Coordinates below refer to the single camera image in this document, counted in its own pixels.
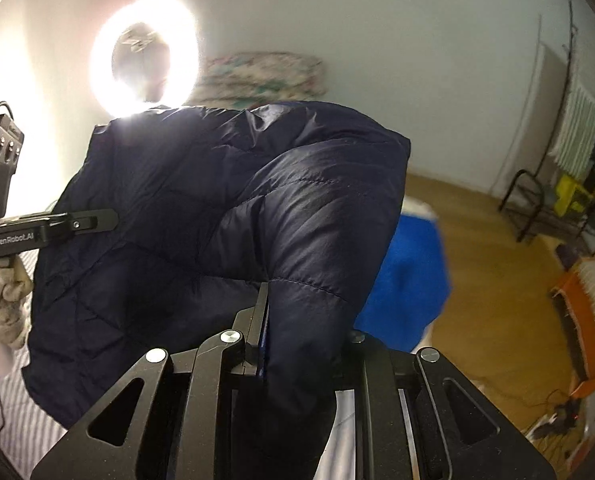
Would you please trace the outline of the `left white knit glove hand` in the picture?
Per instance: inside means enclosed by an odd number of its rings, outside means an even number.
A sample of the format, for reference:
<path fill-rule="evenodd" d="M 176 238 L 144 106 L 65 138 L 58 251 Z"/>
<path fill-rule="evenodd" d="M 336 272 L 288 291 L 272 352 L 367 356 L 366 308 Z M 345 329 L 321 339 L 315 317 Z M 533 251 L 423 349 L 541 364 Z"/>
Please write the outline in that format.
<path fill-rule="evenodd" d="M 31 328 L 28 297 L 33 282 L 19 256 L 0 258 L 0 377 L 13 369 Z"/>

